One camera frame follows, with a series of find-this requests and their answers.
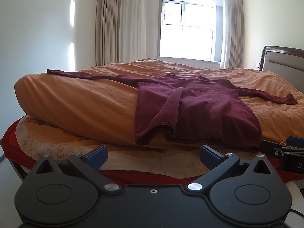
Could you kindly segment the dark wood padded headboard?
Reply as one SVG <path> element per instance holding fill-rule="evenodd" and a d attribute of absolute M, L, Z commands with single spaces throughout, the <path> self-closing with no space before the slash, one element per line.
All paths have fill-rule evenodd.
<path fill-rule="evenodd" d="M 262 51 L 260 71 L 264 70 L 266 62 L 303 71 L 303 49 L 267 45 Z"/>

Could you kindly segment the beige left curtain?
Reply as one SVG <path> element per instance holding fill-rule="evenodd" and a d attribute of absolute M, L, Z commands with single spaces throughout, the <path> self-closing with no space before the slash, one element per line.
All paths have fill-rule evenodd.
<path fill-rule="evenodd" d="M 97 0 L 96 65 L 160 54 L 160 0 Z"/>

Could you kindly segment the window with white frame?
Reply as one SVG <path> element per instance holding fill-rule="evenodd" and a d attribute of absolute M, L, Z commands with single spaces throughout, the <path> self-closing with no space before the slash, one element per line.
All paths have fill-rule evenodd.
<path fill-rule="evenodd" d="M 160 0 L 158 56 L 219 63 L 223 0 Z"/>

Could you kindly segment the orange duvet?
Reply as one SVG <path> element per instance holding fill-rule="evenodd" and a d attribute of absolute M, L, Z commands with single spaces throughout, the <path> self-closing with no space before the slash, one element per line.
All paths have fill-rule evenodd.
<path fill-rule="evenodd" d="M 259 89 L 279 97 L 292 94 L 297 100 L 296 105 L 277 105 L 250 97 L 243 100 L 257 116 L 264 139 L 282 142 L 288 136 L 303 136 L 303 93 L 275 73 L 243 68 L 194 68 L 152 59 L 95 66 L 87 72 L 102 76 L 203 76 L 212 80 L 227 79 L 236 86 Z M 111 80 L 85 80 L 42 73 L 22 77 L 14 90 L 19 105 L 31 118 L 87 139 L 135 145 L 136 88 Z"/>

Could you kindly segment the beige right curtain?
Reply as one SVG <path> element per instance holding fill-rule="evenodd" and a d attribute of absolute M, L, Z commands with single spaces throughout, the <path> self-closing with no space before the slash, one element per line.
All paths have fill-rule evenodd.
<path fill-rule="evenodd" d="M 223 0 L 221 69 L 241 68 L 244 48 L 243 0 Z"/>

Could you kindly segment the maroon long-sleeve shirt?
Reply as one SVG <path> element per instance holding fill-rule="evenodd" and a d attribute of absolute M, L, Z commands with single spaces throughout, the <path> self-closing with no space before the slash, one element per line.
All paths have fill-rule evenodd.
<path fill-rule="evenodd" d="M 140 146 L 149 144 L 159 132 L 175 143 L 257 146 L 262 140 L 262 129 L 242 98 L 258 97 L 279 105 L 297 104 L 292 94 L 278 97 L 259 89 L 235 86 L 227 79 L 211 80 L 203 76 L 141 77 L 128 73 L 106 76 L 61 70 L 47 73 L 77 79 L 108 79 L 137 88 L 135 143 Z"/>

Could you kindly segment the beige curtain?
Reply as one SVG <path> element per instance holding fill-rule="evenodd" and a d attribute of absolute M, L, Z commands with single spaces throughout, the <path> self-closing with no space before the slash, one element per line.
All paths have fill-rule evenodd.
<path fill-rule="evenodd" d="M 241 68 L 244 48 L 243 0 L 223 0 L 221 69 Z"/>
<path fill-rule="evenodd" d="M 160 54 L 160 0 L 97 0 L 96 65 Z"/>

